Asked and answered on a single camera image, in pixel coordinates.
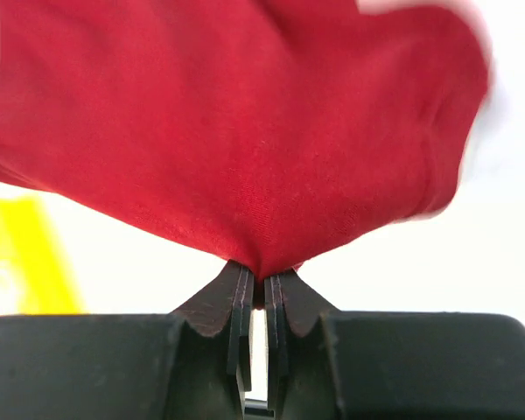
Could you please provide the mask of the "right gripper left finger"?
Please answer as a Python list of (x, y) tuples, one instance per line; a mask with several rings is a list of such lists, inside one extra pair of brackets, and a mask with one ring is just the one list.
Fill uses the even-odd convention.
[(168, 314), (0, 317), (0, 419), (240, 419), (234, 263)]

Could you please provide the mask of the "dark red t shirt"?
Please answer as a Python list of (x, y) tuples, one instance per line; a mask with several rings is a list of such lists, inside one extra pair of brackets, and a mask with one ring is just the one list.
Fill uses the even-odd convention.
[(473, 28), (352, 1), (0, 1), (0, 181), (267, 277), (454, 196)]

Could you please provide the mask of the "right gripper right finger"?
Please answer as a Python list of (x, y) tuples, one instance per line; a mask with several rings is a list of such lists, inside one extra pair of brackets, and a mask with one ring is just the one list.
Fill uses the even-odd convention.
[(525, 419), (525, 326), (504, 315), (342, 311), (296, 272), (264, 283), (278, 419)]

